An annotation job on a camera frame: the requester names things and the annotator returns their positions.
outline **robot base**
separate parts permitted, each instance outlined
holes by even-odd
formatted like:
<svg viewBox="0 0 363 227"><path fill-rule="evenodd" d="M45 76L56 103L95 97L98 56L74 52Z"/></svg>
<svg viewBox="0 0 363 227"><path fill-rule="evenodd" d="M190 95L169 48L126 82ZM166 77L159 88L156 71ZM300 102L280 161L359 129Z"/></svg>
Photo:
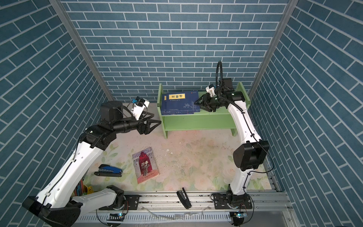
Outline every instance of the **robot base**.
<svg viewBox="0 0 363 227"><path fill-rule="evenodd" d="M139 205L139 195L123 195L125 197L125 204L129 203L129 210L137 210ZM101 207L99 210L115 210L112 205Z"/></svg>
<svg viewBox="0 0 363 227"><path fill-rule="evenodd" d="M226 194L215 194L212 197L214 197L214 208L216 210L235 209L236 207L239 209L241 204L244 205L242 208L252 209L250 197L247 194L233 195L229 185Z"/></svg>

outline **red book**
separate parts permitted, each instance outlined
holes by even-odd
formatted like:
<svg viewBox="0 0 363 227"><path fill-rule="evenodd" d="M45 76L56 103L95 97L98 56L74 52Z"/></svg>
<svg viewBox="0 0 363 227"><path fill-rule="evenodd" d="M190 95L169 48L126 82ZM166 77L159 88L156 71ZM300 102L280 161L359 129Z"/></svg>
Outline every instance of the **red book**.
<svg viewBox="0 0 363 227"><path fill-rule="evenodd" d="M83 187L83 180L82 179L80 181L80 184L81 184L81 193L83 194L84 191L85 191L85 188Z"/></svg>
<svg viewBox="0 0 363 227"><path fill-rule="evenodd" d="M151 147L133 154L132 160L138 184L159 175Z"/></svg>

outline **brick wall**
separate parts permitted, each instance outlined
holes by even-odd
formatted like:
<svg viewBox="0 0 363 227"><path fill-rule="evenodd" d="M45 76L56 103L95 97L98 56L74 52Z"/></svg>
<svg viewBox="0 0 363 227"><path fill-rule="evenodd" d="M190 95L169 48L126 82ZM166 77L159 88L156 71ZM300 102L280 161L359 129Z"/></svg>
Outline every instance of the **brick wall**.
<svg viewBox="0 0 363 227"><path fill-rule="evenodd" d="M363 226L362 3L300 0L252 100L302 226Z"/></svg>
<svg viewBox="0 0 363 227"><path fill-rule="evenodd" d="M224 76L248 91L288 0L62 0L113 96L150 101Z"/></svg>
<svg viewBox="0 0 363 227"><path fill-rule="evenodd" d="M58 172L105 95L48 0L0 1L0 226Z"/></svg>

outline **blue book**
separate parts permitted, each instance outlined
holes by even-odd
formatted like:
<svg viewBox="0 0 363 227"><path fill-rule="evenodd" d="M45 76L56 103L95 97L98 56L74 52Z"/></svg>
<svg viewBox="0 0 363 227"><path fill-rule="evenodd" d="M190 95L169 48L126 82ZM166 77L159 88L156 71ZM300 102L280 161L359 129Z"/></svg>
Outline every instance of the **blue book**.
<svg viewBox="0 0 363 227"><path fill-rule="evenodd" d="M194 105L199 98L198 91L172 92L162 96L162 115L193 114L200 112L200 107Z"/></svg>
<svg viewBox="0 0 363 227"><path fill-rule="evenodd" d="M77 196L81 196L81 195L82 195L81 186L78 183L78 185L77 185Z"/></svg>

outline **book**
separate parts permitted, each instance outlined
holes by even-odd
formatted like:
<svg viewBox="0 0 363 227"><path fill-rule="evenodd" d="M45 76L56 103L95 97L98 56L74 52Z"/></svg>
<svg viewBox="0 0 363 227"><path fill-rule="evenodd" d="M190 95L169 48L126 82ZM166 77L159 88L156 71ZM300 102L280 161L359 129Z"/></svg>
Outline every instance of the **book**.
<svg viewBox="0 0 363 227"><path fill-rule="evenodd" d="M133 154L132 161L138 184L159 175L151 147Z"/></svg>
<svg viewBox="0 0 363 227"><path fill-rule="evenodd" d="M162 95L161 114L193 114L200 112L194 102L199 98L198 91L172 92Z"/></svg>

